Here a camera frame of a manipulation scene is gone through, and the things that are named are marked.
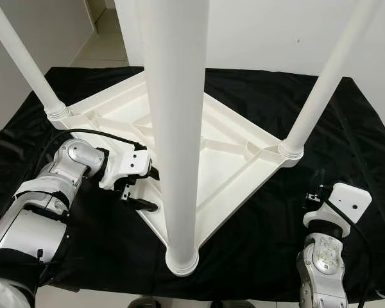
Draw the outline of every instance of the white plastic frame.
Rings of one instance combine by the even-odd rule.
[[[172,180],[164,181],[166,198],[172,194],[178,198],[177,202],[182,200],[183,192],[174,193],[171,183],[178,185],[194,182],[198,168],[197,187],[181,185],[182,189],[188,191],[188,196],[196,194],[196,202],[186,200],[185,203],[188,205],[183,205],[181,202],[182,210],[177,207],[177,204],[172,204],[173,201],[170,199],[163,204],[162,187],[159,182],[150,178],[138,181],[135,190],[132,191],[132,196],[144,198],[159,206],[156,212],[140,211],[139,214],[167,246],[166,260],[170,270],[175,275],[185,276],[190,274],[198,263],[197,248],[279,168],[291,167],[301,159],[305,141],[342,78],[343,64],[375,15],[381,1],[360,0],[298,119],[284,141],[275,138],[204,94],[201,141],[198,144],[200,165],[196,166],[195,163],[198,162],[188,158],[185,170],[189,172],[185,172],[179,164],[176,169],[171,169],[168,164],[160,169],[154,137],[158,136],[159,140],[164,140],[168,137],[166,134],[170,133],[178,141],[182,141],[183,137],[187,138],[187,142],[182,141],[182,144],[189,142],[195,144],[194,138],[197,136],[194,136],[195,133],[189,133],[188,127],[181,127],[179,133],[177,133],[177,127],[174,127],[175,133],[168,128],[175,123],[176,117],[184,119],[192,117],[194,119],[192,123],[200,120],[201,113],[196,113],[193,109],[187,111],[188,108],[183,110],[176,104],[179,103],[180,94],[177,90],[180,86],[189,93],[186,99],[191,96],[198,97],[197,91],[200,89],[202,93],[203,76],[200,74],[204,69],[204,61],[201,55],[205,50],[205,42],[202,41],[203,32],[200,31],[205,31],[205,28],[202,28],[203,24],[206,25],[203,16],[207,16],[208,7],[203,5],[205,0],[161,0],[158,6],[154,0],[140,0],[140,2],[141,32],[144,36],[144,45],[147,46],[144,58],[149,80],[148,88],[145,74],[140,73],[66,108],[51,90],[1,9],[0,40],[40,98],[47,117],[56,128],[90,128],[147,145],[154,164],[161,174],[165,177],[171,173]],[[194,19],[190,18],[190,14],[197,18],[196,24]],[[149,22],[154,21],[164,22],[156,22],[151,26]],[[194,42],[198,47],[192,44],[191,48],[184,48],[184,44],[190,43],[179,29],[186,29],[189,35],[198,39],[199,42]],[[176,65],[172,64],[171,57],[173,59],[175,57],[178,61]],[[166,64],[171,72],[167,76],[160,75],[162,63]],[[167,77],[173,81],[162,82],[162,78]],[[162,90],[158,85],[164,85],[166,89]],[[153,106],[155,106],[153,122],[159,129],[153,130],[151,125],[151,102],[148,94],[153,97]],[[192,103],[197,103],[197,108],[200,108],[200,101],[194,99]],[[166,117],[165,113],[160,113],[157,104],[165,106],[167,113],[172,116]],[[74,135],[93,146],[108,148],[112,155],[132,150],[132,146],[104,137],[86,133]],[[159,144],[161,157],[171,155],[179,162],[183,159],[182,153],[185,151],[180,150],[178,146],[179,144],[170,144],[170,142]],[[192,151],[198,151],[198,148],[194,145]],[[193,206],[196,204],[196,208],[192,209],[190,204]],[[182,225],[180,221],[186,226],[193,226],[195,233],[191,234],[192,229],[190,231],[189,228],[186,230],[180,228],[179,226]],[[173,255],[168,255],[169,249],[174,252]]]

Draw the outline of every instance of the black cable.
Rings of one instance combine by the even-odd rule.
[[[373,254],[372,254],[371,247],[362,230],[347,215],[345,215],[339,208],[337,208],[331,201],[329,201],[328,198],[324,198],[323,201],[332,210],[334,210],[336,214],[340,215],[342,219],[344,219],[358,233],[359,237],[362,239],[362,242],[364,243],[366,252],[368,254],[368,276],[366,278],[364,289],[358,304],[358,308],[363,308],[365,304],[366,294],[368,293],[368,290],[370,288],[370,282],[372,279]]]
[[[142,144],[139,144],[138,142],[135,142],[135,141],[131,141],[131,140],[128,140],[128,139],[124,139],[124,138],[121,138],[121,137],[118,137],[118,136],[115,136],[115,135],[112,135],[111,133],[105,133],[105,132],[99,132],[97,130],[87,130],[85,128],[72,128],[70,130],[62,130],[60,132],[58,132],[47,144],[46,146],[44,147],[44,149],[42,150],[41,154],[40,154],[40,157],[38,158],[37,160],[37,163],[36,163],[36,167],[35,167],[35,170],[34,170],[34,173],[33,173],[33,176],[37,176],[37,173],[39,173],[40,171],[40,166],[41,166],[41,163],[42,161],[44,160],[44,157],[46,156],[50,146],[58,139],[60,138],[62,135],[65,135],[67,133],[92,133],[94,135],[100,135],[100,136],[104,136],[104,137],[108,137],[108,138],[111,138],[111,139],[115,139],[115,140],[118,140],[118,141],[121,141],[121,142],[124,142],[124,143],[128,143],[128,144],[132,144],[134,145],[134,149],[135,150],[146,150],[147,148],[145,146],[143,146]]]

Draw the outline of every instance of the tiled floor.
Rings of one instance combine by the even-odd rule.
[[[96,23],[98,34],[87,42],[71,66],[120,67],[128,66],[128,59],[121,35],[117,13],[106,10]],[[86,307],[125,308],[139,295],[81,290],[78,293],[42,287],[37,293],[37,308]],[[209,308],[210,302],[159,298],[162,308]],[[298,303],[275,303],[251,300],[257,308],[298,308]],[[385,300],[368,302],[366,308],[385,308]]]

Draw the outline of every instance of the white cylindrical pole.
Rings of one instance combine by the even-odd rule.
[[[166,217],[166,262],[182,277],[198,263],[194,237],[209,2],[137,5]]]
[[[67,107],[57,98],[1,8],[0,41],[41,100],[48,118],[59,119],[66,116],[69,113]]]
[[[381,2],[381,0],[360,0],[358,3],[291,131],[278,147],[283,156],[288,158],[302,156],[306,140],[342,79],[348,55],[362,37]]]

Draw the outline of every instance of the black cloth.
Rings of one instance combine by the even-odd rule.
[[[71,105],[141,71],[54,67],[46,77]],[[315,81],[298,74],[207,69],[205,92],[284,139]],[[34,94],[0,131],[0,216],[54,132]],[[172,275],[164,245],[138,214],[118,204],[114,193],[85,180],[71,210],[70,238],[58,251],[63,261],[50,268],[50,281],[72,289],[196,300],[298,301],[295,258],[306,235],[305,193],[317,169],[326,170],[327,182],[348,175],[372,194],[358,225],[375,251],[372,290],[385,294],[385,128],[351,78],[342,79],[301,161],[273,175],[201,247],[191,276]],[[356,301],[367,273],[366,254],[353,230],[344,244],[344,286]]]

